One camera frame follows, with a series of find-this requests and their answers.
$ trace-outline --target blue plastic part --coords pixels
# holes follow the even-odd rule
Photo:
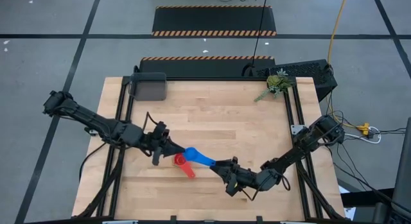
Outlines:
[[[189,147],[183,153],[187,161],[197,162],[205,166],[215,166],[216,161],[201,154],[196,148]]]

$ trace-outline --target red plastic part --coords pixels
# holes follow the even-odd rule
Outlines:
[[[188,178],[195,178],[193,169],[191,169],[190,162],[186,160],[182,153],[178,153],[174,156],[173,164],[178,168],[182,169]]]

